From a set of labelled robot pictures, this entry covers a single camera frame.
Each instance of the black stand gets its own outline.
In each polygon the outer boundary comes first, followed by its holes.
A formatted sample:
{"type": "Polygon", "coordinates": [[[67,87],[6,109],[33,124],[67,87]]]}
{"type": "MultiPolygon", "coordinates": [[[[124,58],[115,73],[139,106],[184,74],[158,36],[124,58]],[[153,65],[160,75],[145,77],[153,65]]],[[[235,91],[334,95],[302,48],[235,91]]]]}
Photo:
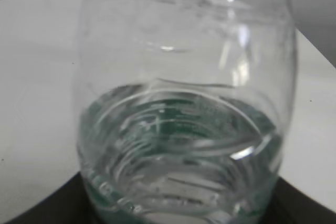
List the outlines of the black stand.
{"type": "MultiPolygon", "coordinates": [[[[79,174],[40,204],[6,224],[100,224],[79,174]]],[[[336,224],[336,214],[282,178],[261,224],[336,224]]]]}

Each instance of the white surface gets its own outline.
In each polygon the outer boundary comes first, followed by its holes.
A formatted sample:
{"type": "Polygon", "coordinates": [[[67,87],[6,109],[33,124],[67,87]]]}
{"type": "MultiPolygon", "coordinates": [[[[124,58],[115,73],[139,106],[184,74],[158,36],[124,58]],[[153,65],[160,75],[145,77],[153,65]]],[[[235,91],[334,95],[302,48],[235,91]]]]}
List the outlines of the white surface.
{"type": "Polygon", "coordinates": [[[301,34],[296,107],[281,175],[336,211],[336,69],[301,34]]]}
{"type": "Polygon", "coordinates": [[[0,223],[78,171],[70,82],[79,6],[0,1],[0,223]]]}
{"type": "MultiPolygon", "coordinates": [[[[80,1],[0,1],[0,222],[78,169],[70,80],[80,1]]],[[[336,211],[336,71],[298,35],[296,111],[281,174],[336,211]]]]}

